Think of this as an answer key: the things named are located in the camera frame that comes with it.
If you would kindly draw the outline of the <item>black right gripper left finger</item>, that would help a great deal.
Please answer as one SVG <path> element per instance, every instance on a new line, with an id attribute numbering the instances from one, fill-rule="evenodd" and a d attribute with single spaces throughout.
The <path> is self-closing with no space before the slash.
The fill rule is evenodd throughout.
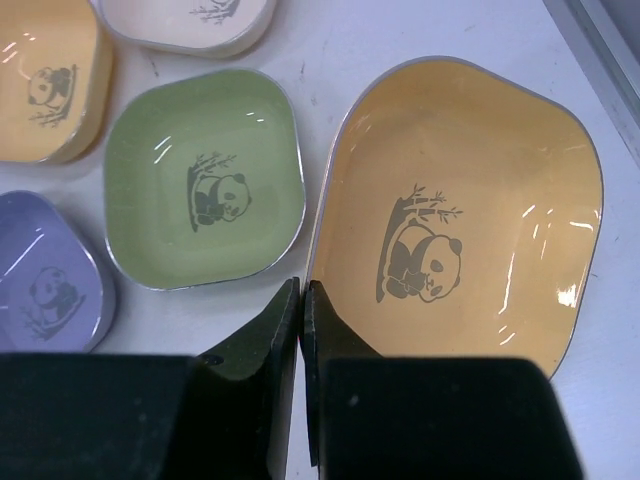
<path id="1" fill-rule="evenodd" d="M 5 479 L 281 479 L 300 319 L 290 278 L 197 356 L 5 354 Z"/>

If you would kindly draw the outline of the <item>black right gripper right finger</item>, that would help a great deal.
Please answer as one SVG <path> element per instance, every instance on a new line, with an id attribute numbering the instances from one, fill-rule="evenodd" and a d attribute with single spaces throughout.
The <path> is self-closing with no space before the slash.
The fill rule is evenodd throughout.
<path id="1" fill-rule="evenodd" d="M 311 464 L 322 479 L 580 479 L 550 381 L 532 362 L 384 357 L 304 297 Z"/>

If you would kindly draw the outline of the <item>purple square panda dish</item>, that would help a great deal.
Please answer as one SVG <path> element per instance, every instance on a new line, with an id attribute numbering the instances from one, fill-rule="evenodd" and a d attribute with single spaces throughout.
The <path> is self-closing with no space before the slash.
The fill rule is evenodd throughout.
<path id="1" fill-rule="evenodd" d="M 109 269 L 42 195 L 1 195 L 1 351 L 89 352 L 116 307 Z"/>

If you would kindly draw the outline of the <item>green square panda dish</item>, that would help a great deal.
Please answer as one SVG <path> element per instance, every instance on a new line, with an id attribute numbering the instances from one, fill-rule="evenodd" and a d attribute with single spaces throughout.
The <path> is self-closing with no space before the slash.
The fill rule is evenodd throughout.
<path id="1" fill-rule="evenodd" d="M 267 270 L 306 213 L 293 106 L 279 83 L 251 69 L 139 94 L 109 132 L 103 174 L 110 257 L 152 290 Z"/>

